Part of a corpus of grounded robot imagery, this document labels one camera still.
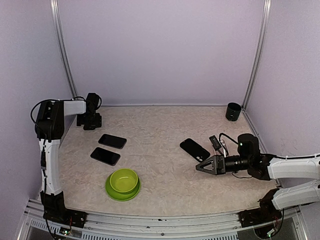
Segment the black cylinder cup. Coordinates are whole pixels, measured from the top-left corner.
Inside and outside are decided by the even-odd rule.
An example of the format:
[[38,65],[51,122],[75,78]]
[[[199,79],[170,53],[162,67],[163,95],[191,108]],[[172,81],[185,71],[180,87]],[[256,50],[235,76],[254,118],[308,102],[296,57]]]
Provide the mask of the black cylinder cup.
[[230,122],[236,122],[239,119],[242,106],[235,102],[230,102],[227,105],[225,118]]

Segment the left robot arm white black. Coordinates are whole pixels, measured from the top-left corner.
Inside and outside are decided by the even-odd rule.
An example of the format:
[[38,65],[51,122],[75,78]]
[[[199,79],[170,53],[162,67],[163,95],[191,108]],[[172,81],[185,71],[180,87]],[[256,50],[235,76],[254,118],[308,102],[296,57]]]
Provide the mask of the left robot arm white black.
[[102,98],[90,92],[86,98],[45,99],[37,103],[30,112],[31,121],[40,147],[42,171],[41,202],[46,214],[51,214],[63,223],[70,218],[65,207],[64,194],[59,177],[59,147],[65,133],[65,117],[76,116],[76,124],[85,131],[102,126],[102,116],[97,112]]

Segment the right aluminium frame post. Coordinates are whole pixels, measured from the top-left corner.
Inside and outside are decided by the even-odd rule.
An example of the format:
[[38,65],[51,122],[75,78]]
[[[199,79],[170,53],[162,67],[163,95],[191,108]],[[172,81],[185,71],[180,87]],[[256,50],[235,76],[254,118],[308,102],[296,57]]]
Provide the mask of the right aluminium frame post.
[[270,17],[270,12],[271,12],[271,5],[272,5],[271,0],[264,1],[257,47],[256,47],[255,55],[254,55],[252,69],[250,72],[248,86],[247,86],[247,89],[246,89],[246,92],[244,95],[244,99],[242,102],[242,110],[244,112],[248,108],[249,101],[252,96],[254,85],[256,82],[261,57],[263,55],[264,43],[265,43],[265,38],[266,38],[267,28],[268,28],[268,23],[269,23],[269,17]]

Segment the left aluminium frame post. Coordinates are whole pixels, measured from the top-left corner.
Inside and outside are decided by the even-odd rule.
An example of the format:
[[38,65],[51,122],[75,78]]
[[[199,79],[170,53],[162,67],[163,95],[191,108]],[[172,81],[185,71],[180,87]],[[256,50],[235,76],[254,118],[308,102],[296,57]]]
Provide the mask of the left aluminium frame post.
[[63,27],[62,27],[60,11],[59,11],[59,1],[50,0],[50,8],[51,8],[51,14],[52,14],[52,19],[55,27],[56,36],[57,36],[59,52],[61,55],[61,60],[64,67],[67,83],[68,83],[72,97],[75,98],[78,96],[78,91],[72,75],[71,66],[69,63],[67,49],[64,41]]

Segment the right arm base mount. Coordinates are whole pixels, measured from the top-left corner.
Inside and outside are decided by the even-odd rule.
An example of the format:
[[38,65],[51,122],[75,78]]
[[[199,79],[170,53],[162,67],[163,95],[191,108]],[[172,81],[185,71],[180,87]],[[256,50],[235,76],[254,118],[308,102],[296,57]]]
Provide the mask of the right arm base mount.
[[238,213],[239,221],[242,228],[260,225],[281,219],[283,212],[276,209],[272,199],[279,188],[270,190],[259,202],[259,207],[249,210],[243,210]]

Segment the green bowl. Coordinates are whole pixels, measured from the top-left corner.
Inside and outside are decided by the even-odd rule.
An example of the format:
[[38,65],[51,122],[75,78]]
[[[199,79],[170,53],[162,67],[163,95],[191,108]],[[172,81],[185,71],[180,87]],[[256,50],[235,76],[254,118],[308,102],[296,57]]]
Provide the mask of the green bowl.
[[138,185],[137,173],[129,168],[120,168],[110,175],[110,186],[118,193],[131,193]]

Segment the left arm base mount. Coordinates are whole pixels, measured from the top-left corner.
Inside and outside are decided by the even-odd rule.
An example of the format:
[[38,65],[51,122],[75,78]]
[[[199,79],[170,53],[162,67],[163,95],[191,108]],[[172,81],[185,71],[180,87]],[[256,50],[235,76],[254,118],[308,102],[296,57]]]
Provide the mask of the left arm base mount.
[[87,213],[80,210],[66,208],[64,193],[57,195],[40,192],[41,203],[44,207],[43,218],[51,222],[84,228]]

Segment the aluminium frame post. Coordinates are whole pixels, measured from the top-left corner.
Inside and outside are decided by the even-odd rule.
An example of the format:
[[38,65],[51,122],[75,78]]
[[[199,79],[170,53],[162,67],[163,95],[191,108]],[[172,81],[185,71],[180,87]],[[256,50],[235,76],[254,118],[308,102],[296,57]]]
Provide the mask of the aluminium frame post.
[[264,43],[265,43],[265,38],[266,38],[267,28],[268,28],[268,23],[269,23],[269,17],[270,17],[270,12],[271,12],[271,5],[272,5],[271,0],[264,1],[257,47],[256,47],[255,55],[254,55],[252,69],[250,72],[248,86],[247,86],[247,89],[246,89],[246,92],[244,95],[244,99],[242,102],[242,110],[244,112],[248,108],[249,101],[252,96],[254,85],[256,82],[261,57],[263,55]]
[[67,83],[68,83],[72,97],[75,98],[78,96],[78,91],[72,75],[71,66],[69,63],[67,49],[64,41],[63,27],[62,27],[60,11],[59,11],[59,1],[50,0],[50,8],[51,8],[51,14],[52,14],[52,19],[55,27],[56,36],[57,36],[59,52],[61,55],[61,60],[64,67]]

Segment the pink phone case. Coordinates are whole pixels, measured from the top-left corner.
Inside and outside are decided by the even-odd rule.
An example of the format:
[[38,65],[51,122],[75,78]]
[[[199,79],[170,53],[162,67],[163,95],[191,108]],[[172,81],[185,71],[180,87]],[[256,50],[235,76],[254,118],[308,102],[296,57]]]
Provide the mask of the pink phone case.
[[220,145],[222,146],[222,151],[223,151],[224,157],[228,157],[229,156],[228,146],[223,139],[220,140]]

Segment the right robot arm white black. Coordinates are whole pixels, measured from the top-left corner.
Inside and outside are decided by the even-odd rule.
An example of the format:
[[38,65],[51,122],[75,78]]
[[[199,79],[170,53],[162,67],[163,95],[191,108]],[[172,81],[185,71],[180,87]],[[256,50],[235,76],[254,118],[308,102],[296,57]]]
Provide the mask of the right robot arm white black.
[[309,181],[289,188],[276,188],[260,202],[256,218],[266,222],[276,210],[310,204],[320,200],[320,155],[277,156],[261,153],[259,139],[244,133],[237,137],[237,155],[213,155],[196,165],[196,170],[211,175],[246,170],[258,180],[308,179]]

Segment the dark phone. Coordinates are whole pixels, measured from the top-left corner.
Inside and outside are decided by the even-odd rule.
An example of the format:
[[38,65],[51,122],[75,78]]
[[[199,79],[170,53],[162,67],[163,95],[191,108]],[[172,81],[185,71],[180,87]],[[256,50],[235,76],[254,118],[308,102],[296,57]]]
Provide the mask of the dark phone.
[[104,146],[108,146],[116,149],[122,149],[127,143],[127,139],[119,136],[110,135],[110,134],[103,134],[98,140],[98,143]]
[[90,154],[90,157],[99,162],[105,163],[110,166],[115,166],[120,159],[121,155],[101,147],[96,147]]

